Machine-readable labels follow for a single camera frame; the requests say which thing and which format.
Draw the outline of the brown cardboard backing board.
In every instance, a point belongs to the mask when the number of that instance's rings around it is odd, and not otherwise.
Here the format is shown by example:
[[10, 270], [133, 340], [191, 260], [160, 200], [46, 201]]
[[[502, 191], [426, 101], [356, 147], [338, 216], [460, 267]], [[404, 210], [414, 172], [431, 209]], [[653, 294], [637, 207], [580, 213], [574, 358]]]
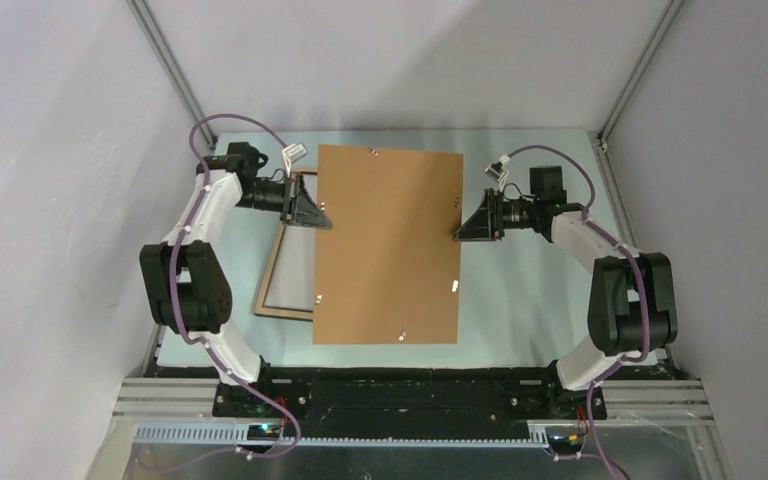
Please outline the brown cardboard backing board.
[[315, 235], [318, 345], [454, 344], [458, 338], [464, 157], [322, 145]]

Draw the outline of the black picture frame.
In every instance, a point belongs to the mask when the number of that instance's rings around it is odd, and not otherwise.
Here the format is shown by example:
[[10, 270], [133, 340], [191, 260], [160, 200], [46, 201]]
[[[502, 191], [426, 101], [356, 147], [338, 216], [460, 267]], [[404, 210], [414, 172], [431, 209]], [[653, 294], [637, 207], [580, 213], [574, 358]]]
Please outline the black picture frame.
[[258, 317], [312, 323], [316, 231], [280, 223], [253, 305]]

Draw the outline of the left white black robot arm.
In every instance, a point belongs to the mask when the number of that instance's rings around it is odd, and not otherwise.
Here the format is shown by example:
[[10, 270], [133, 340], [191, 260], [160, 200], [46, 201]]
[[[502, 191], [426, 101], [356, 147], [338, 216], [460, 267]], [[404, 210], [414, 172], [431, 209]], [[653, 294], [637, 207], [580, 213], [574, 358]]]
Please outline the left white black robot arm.
[[225, 154], [200, 159], [194, 191], [171, 232], [142, 247], [139, 265], [154, 322], [188, 345], [201, 347], [222, 382], [242, 384], [237, 402], [252, 416], [264, 416], [276, 403], [275, 388], [258, 379], [263, 363], [233, 324], [233, 294], [213, 247], [232, 209], [279, 215], [286, 226], [330, 229], [332, 221], [309, 193], [292, 162], [307, 153], [300, 143], [286, 146], [279, 179], [260, 171], [268, 157], [248, 142], [229, 145]]

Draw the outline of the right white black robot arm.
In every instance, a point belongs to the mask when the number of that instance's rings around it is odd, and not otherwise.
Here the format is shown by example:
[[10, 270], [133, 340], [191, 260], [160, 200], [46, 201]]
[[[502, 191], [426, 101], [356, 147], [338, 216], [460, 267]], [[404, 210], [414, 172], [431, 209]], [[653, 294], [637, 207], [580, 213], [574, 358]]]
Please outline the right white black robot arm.
[[672, 266], [609, 234], [587, 208], [572, 203], [559, 166], [533, 167], [527, 195], [509, 199], [485, 190], [476, 211], [453, 232], [458, 242], [500, 241], [510, 230], [532, 230], [565, 249], [591, 275], [587, 334], [553, 366], [557, 381], [541, 392], [545, 411], [566, 418], [620, 366], [640, 363], [674, 342], [678, 320]]

